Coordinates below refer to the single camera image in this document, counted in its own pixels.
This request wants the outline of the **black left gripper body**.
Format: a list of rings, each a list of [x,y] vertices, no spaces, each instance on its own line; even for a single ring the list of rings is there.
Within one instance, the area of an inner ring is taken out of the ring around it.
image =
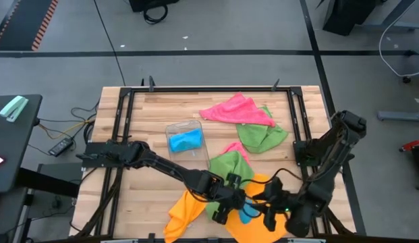
[[[215,192],[214,200],[219,203],[218,211],[242,209],[246,202],[246,192],[241,188],[222,186]]]

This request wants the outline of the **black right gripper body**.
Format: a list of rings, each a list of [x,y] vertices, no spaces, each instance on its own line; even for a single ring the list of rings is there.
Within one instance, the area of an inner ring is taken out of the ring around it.
[[[283,183],[278,177],[273,178],[264,187],[266,201],[273,211],[287,211],[289,209],[290,193],[283,189]]]

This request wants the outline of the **blue microfiber towel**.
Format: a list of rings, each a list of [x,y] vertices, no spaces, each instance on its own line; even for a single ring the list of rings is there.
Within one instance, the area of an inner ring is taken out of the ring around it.
[[[261,216],[261,212],[252,207],[255,204],[258,204],[257,200],[247,199],[242,209],[239,210],[240,221],[244,225]]]
[[[201,129],[194,129],[173,135],[169,138],[170,151],[179,153],[192,149],[199,149],[202,146],[202,137],[203,133]]]

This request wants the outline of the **green microfiber towel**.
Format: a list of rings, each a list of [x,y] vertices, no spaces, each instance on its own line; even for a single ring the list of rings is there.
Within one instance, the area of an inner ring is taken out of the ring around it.
[[[228,185],[229,183],[227,180],[229,173],[240,176],[240,182],[242,180],[248,180],[254,177],[252,168],[248,165],[248,162],[239,151],[226,152],[222,155],[212,158],[210,160],[209,171],[223,178],[225,185]],[[248,182],[243,182],[239,188],[245,191],[247,184]],[[219,202],[208,202],[206,204],[205,210],[209,219],[213,220],[213,215],[219,211],[219,207]]]
[[[243,147],[250,153],[264,153],[280,145],[288,133],[277,124],[274,127],[256,124],[237,124],[236,130]]]

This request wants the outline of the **orange microfiber towel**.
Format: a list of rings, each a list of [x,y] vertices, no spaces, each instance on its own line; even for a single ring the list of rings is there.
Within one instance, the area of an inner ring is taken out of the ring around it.
[[[263,223],[264,215],[251,219],[247,224],[240,220],[238,210],[232,210],[225,225],[226,230],[238,243],[273,243],[287,235],[285,229],[286,218],[282,214],[276,214],[275,231],[270,232]]]
[[[196,200],[190,192],[185,191],[181,198],[169,210],[169,222],[163,230],[165,243],[173,243],[183,236],[188,226],[205,209],[206,202]]]

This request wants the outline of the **pink microfiber towel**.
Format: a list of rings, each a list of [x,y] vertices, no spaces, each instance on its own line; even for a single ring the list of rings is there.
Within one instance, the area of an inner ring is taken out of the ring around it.
[[[252,98],[236,93],[229,100],[199,111],[203,119],[231,124],[254,124],[275,127],[276,123]]]
[[[248,165],[250,165],[250,160],[248,157],[248,154],[245,150],[245,148],[243,147],[241,142],[232,142],[229,145],[227,145],[222,151],[221,154],[224,153],[228,153],[228,152],[232,152],[232,151],[237,151],[240,153],[240,155],[245,159],[245,161],[247,162]]]

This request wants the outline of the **clear plastic bin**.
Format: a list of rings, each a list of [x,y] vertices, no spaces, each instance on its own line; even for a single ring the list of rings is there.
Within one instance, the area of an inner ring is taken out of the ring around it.
[[[169,151],[170,159],[175,163],[193,163],[198,167],[208,169],[209,157],[206,142],[204,139],[204,133],[202,137],[202,146],[200,148],[195,148],[179,153],[173,153],[170,151],[169,138],[171,138],[173,135],[188,132],[194,129],[201,129],[203,133],[202,124],[198,120],[182,121],[176,124],[168,125],[165,128],[165,134],[167,137],[167,148]]]

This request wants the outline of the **red and black chair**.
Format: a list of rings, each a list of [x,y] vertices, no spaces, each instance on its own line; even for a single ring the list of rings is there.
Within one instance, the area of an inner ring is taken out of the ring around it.
[[[411,141],[399,148],[399,152],[402,153],[405,151],[410,151],[412,153],[414,163],[419,169],[419,140]]]

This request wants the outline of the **grey table foot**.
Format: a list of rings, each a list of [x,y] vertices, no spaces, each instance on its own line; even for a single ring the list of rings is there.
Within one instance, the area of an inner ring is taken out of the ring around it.
[[[377,118],[381,121],[388,119],[405,122],[419,122],[419,112],[378,111]]]

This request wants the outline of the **black power adapter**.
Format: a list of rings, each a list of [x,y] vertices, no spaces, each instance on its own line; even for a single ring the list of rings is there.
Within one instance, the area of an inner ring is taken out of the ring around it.
[[[48,154],[54,157],[60,156],[63,152],[69,149],[73,145],[74,141],[71,138],[64,138],[52,147]]]

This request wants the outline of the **black furniture base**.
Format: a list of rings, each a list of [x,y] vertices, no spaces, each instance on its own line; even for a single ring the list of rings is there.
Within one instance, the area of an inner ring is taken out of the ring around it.
[[[399,21],[416,0],[400,0],[380,24],[365,24],[366,19],[375,7],[386,1],[329,0],[323,30],[341,36],[348,36],[355,27],[382,31],[389,30],[390,28],[397,31],[406,30],[408,32],[419,30],[419,25]]]

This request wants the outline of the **black box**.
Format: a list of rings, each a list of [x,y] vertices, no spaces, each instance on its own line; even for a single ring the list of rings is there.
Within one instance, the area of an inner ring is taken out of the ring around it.
[[[177,3],[179,0],[128,0],[133,12],[141,12]]]

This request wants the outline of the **black desk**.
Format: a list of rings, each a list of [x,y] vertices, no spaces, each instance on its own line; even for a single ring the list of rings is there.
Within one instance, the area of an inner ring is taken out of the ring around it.
[[[0,163],[0,193],[14,187],[43,99],[39,94],[24,97],[28,103],[14,122],[0,116],[0,157],[4,160]],[[13,98],[13,95],[0,96],[0,110]]]

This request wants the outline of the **mint green stapler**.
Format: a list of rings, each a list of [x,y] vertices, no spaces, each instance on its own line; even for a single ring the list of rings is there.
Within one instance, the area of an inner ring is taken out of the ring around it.
[[[26,97],[16,96],[0,110],[0,116],[4,117],[7,122],[14,123],[28,102]]]

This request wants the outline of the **black mat with striped edge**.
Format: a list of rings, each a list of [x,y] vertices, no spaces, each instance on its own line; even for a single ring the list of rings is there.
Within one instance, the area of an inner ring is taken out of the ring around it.
[[[0,51],[37,51],[58,0],[13,0],[0,24]]]

